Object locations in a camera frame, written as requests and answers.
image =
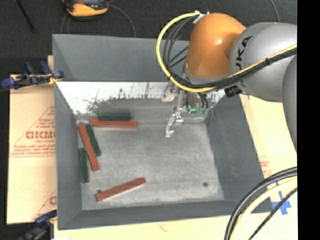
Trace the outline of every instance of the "blue clamp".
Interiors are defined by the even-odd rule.
[[[13,77],[5,78],[1,81],[3,89],[19,89],[25,86],[40,85],[50,82],[51,79],[62,79],[64,73],[62,71],[52,72],[48,64],[41,60],[39,62],[41,72],[36,72],[29,61],[22,66],[22,74],[15,79]]]
[[[52,227],[50,219],[57,216],[57,210],[49,211],[48,213],[36,218],[34,220],[36,227],[29,230],[23,236],[20,236],[17,240],[39,240],[43,237],[47,232],[48,228]]]

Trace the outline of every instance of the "black floor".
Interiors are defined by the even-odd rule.
[[[132,37],[130,21],[110,8],[95,21],[80,22],[63,18],[66,11],[61,0],[20,0],[37,32],[32,33],[16,0],[0,0],[0,79],[19,72],[28,60],[47,58],[52,53],[53,33],[81,33]],[[226,13],[246,27],[259,22],[297,24],[297,2],[294,0],[115,0],[131,18],[140,38],[156,38],[173,17],[187,12]],[[16,239],[33,225],[6,225],[8,177],[8,92],[0,92],[0,240]]]

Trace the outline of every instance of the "green block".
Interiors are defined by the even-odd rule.
[[[96,139],[94,130],[92,129],[92,126],[91,126],[90,124],[86,124],[86,125],[85,125],[85,128],[86,128],[86,132],[88,133],[88,136],[89,136],[89,138],[90,138],[91,145],[92,145],[92,147],[93,147],[95,156],[96,156],[96,157],[101,156],[100,147],[99,147],[98,141],[97,141],[97,139]]]
[[[89,182],[89,168],[88,168],[88,157],[87,151],[84,147],[79,148],[79,157],[80,157],[80,173],[81,173],[81,182],[88,183]]]
[[[128,109],[110,109],[107,107],[98,108],[97,118],[100,121],[129,121],[132,119]]]

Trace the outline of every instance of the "red stick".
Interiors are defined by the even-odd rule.
[[[114,196],[116,194],[119,194],[121,192],[127,191],[129,189],[138,187],[142,184],[146,183],[146,179],[145,178],[136,178],[132,181],[129,181],[125,184],[110,188],[104,192],[98,193],[95,195],[95,199],[97,201],[101,201],[103,199],[109,198],[111,196]]]
[[[102,121],[96,118],[90,119],[90,125],[95,127],[108,127],[108,128],[123,128],[123,129],[137,129],[138,121]]]
[[[88,158],[89,158],[92,170],[97,171],[100,169],[100,166],[99,166],[94,148],[92,147],[89,135],[87,133],[86,126],[83,123],[78,124],[78,130],[82,138],[83,145],[86,149],[86,153],[88,154]]]

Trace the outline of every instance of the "yellow device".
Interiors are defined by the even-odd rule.
[[[107,12],[105,0],[62,0],[67,12],[77,19],[92,19]]]

